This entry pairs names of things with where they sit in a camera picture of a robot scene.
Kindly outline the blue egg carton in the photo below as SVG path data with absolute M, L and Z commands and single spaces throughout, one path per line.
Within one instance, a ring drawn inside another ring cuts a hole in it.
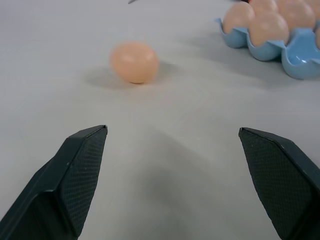
M 286 74 L 298 80 L 320 78 L 320 44 L 316 31 L 311 28 L 296 28 L 288 44 L 279 40 L 268 40 L 255 47 L 245 27 L 235 27 L 231 33 L 223 32 L 222 20 L 215 19 L 224 43 L 233 49 L 247 48 L 259 61 L 269 62 L 280 59 Z

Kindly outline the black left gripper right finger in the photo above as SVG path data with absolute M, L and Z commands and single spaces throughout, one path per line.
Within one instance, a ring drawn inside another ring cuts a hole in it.
M 291 140 L 242 127 L 255 191 L 281 240 L 320 240 L 320 168 Z

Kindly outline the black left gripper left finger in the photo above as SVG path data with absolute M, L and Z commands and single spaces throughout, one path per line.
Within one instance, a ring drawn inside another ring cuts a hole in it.
M 0 240 L 78 240 L 95 194 L 106 125 L 80 130 L 24 187 L 0 220 Z

